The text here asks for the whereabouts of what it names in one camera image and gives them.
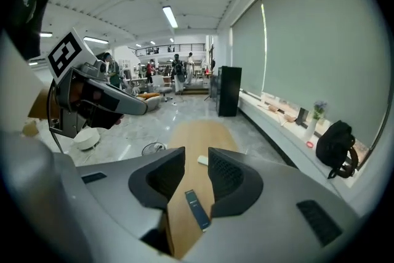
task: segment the tiled floor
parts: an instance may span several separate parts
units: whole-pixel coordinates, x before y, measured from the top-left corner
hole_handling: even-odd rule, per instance
[[[161,102],[158,109],[143,116],[125,116],[122,123],[111,129],[99,129],[100,142],[93,149],[80,151],[72,139],[58,136],[65,153],[69,154],[77,166],[118,161],[141,155],[144,146],[152,142],[167,144],[174,127],[183,121],[193,119],[213,119],[223,123],[231,132],[239,151],[266,160],[283,163],[279,154],[261,136],[257,129],[242,115],[218,117],[215,103],[206,95],[173,95],[173,102]],[[45,121],[38,123],[42,139],[53,151],[58,148],[48,131]]]

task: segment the window sill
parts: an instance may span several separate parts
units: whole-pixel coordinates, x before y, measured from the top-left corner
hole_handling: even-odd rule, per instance
[[[359,178],[360,172],[356,171],[353,177],[349,177],[348,179],[337,176],[334,179],[328,180],[327,176],[331,168],[323,164],[315,154],[315,147],[318,141],[317,136],[313,135],[310,140],[314,144],[314,147],[308,148],[302,141],[305,133],[304,127],[296,125],[296,123],[286,122],[283,114],[273,113],[268,110],[267,105],[262,105],[261,101],[245,93],[239,93],[238,106],[249,117],[251,117],[249,114],[256,117],[257,120],[253,117],[251,119],[281,147],[285,154],[290,157],[303,173],[327,187],[335,194],[343,198],[347,195],[348,190],[357,178]],[[258,122],[258,116],[256,115],[259,115],[263,120]]]

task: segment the balcony railing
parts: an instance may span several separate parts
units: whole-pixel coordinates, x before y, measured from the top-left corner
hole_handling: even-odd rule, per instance
[[[162,46],[152,46],[144,49],[137,49],[135,51],[136,56],[145,56],[145,55],[154,55],[160,53],[168,53],[169,45]],[[173,44],[171,45],[171,52],[193,52],[193,51],[205,51],[205,43],[197,43],[197,44]]]

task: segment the fluorescent light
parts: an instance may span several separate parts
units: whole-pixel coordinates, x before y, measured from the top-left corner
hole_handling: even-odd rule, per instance
[[[90,38],[88,36],[84,37],[84,41],[96,42],[96,43],[101,43],[101,44],[108,44],[108,41],[106,41],[106,40]]]
[[[164,14],[166,15],[169,23],[171,24],[171,26],[173,28],[177,28],[178,27],[178,23],[175,20],[175,17],[174,17],[174,14],[172,13],[171,7],[170,6],[163,7],[163,11],[164,11]]]
[[[52,37],[52,32],[41,32],[39,35],[42,38],[51,38]]]

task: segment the wooden tabletop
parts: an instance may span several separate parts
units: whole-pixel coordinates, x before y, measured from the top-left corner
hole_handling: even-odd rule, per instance
[[[208,156],[208,147],[238,151],[228,129],[215,121],[197,120],[179,124],[168,148],[186,147],[185,175],[168,204],[169,225],[174,256],[181,259],[203,234],[186,201],[185,192],[194,190],[207,215],[214,203],[208,167],[199,164],[200,155]]]

